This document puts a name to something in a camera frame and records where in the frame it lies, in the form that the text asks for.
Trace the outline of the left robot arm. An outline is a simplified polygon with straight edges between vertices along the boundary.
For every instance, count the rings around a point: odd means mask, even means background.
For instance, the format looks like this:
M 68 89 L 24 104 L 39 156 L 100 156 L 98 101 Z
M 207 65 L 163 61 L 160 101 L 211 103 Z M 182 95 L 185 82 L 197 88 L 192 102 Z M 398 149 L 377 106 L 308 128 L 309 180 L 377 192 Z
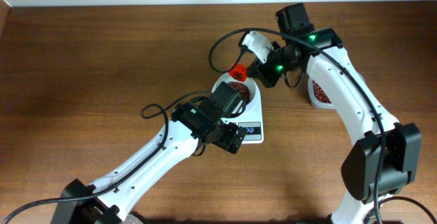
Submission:
M 72 181 L 62 192 L 71 202 L 57 204 L 52 223 L 124 223 L 142 196 L 172 167 L 196 150 L 214 144 L 238 152 L 245 128 L 225 118 L 241 115 L 246 98 L 226 82 L 207 96 L 177 104 L 156 136 L 107 175 L 84 185 Z

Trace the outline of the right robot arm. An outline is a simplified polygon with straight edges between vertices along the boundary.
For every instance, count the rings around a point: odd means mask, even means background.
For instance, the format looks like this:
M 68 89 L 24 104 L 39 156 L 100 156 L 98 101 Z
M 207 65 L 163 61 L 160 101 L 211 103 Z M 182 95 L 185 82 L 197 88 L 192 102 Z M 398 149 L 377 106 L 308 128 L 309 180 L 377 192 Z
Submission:
M 401 124 L 376 99 L 354 69 L 343 42 L 330 28 L 316 29 L 303 3 L 276 13 L 281 47 L 265 29 L 248 29 L 240 46 L 256 55 L 247 76 L 274 87 L 297 68 L 327 95 L 346 126 L 352 149 L 341 166 L 347 191 L 328 223 L 368 223 L 374 206 L 415 180 L 422 136 Z

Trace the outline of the orange plastic measuring scoop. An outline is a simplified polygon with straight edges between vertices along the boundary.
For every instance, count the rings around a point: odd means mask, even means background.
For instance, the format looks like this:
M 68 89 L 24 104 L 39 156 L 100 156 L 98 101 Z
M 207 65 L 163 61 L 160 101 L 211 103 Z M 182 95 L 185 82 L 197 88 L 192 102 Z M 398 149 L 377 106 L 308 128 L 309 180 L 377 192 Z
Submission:
M 243 64 L 237 64 L 228 74 L 235 80 L 245 82 L 247 79 L 247 68 Z

